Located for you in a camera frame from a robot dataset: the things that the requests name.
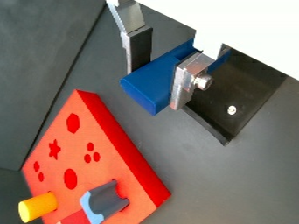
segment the black metal plate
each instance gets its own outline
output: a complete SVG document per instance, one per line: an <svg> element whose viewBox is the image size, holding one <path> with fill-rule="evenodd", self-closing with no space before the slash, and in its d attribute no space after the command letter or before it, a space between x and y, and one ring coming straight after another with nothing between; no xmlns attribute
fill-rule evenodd
<svg viewBox="0 0 299 224"><path fill-rule="evenodd" d="M276 91L285 75L236 50L210 75L209 89L196 89L182 109L225 145ZM234 115L228 114L230 105L237 108Z"/></svg>

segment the gray arch block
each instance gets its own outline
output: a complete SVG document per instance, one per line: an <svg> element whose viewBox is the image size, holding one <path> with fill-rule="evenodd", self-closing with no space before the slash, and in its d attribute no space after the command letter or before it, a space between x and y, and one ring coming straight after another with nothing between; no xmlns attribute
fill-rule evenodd
<svg viewBox="0 0 299 224"><path fill-rule="evenodd" d="M116 186L117 182L112 180L106 184L86 191L81 196L78 203L90 224L101 223L128 205L128 199L121 199L117 196Z"/></svg>

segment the red foam board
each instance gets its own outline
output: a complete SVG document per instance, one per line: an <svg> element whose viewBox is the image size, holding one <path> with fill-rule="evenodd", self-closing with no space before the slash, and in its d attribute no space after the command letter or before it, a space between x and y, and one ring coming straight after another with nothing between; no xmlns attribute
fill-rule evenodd
<svg viewBox="0 0 299 224"><path fill-rule="evenodd" d="M33 196L52 191L57 198L57 210L41 217L45 224L76 217L84 192L112 179L129 205L106 224L140 223L170 196L98 96L80 90L72 92L22 174Z"/></svg>

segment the metal bracket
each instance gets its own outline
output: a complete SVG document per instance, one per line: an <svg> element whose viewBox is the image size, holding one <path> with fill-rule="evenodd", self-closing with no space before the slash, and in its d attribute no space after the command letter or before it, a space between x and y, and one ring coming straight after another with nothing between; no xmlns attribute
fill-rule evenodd
<svg viewBox="0 0 299 224"><path fill-rule="evenodd" d="M218 58L228 52L226 46L221 47ZM174 68L172 80L170 108L178 110L192 99L194 88L206 90L212 83L208 67L214 62L204 53L196 52Z"/></svg>
<svg viewBox="0 0 299 224"><path fill-rule="evenodd" d="M140 5L132 0L106 0L125 49L126 73L150 62L153 28L145 25Z"/></svg>

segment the toy block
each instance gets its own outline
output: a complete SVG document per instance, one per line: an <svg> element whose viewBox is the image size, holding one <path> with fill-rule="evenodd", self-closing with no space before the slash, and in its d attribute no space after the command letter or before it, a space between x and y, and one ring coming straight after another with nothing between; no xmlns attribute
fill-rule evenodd
<svg viewBox="0 0 299 224"><path fill-rule="evenodd" d="M52 192L46 192L18 203L18 214L22 222L32 221L57 209L57 200Z"/></svg>
<svg viewBox="0 0 299 224"><path fill-rule="evenodd" d="M44 224L85 220L80 198L116 180L116 194L129 204L106 224L136 224L170 194L142 155L93 93L74 90L22 166L32 195L52 192L57 209Z"/></svg>
<svg viewBox="0 0 299 224"><path fill-rule="evenodd" d="M112 180L81 196L78 202L90 224L101 223L128 205L128 199L117 196L116 187L117 182Z"/></svg>
<svg viewBox="0 0 299 224"><path fill-rule="evenodd" d="M88 219L88 216L85 215L82 209L80 209L76 213L66 216L56 224L73 224L73 221L76 221L76 223L78 223L78 224L89 224L89 219Z"/></svg>

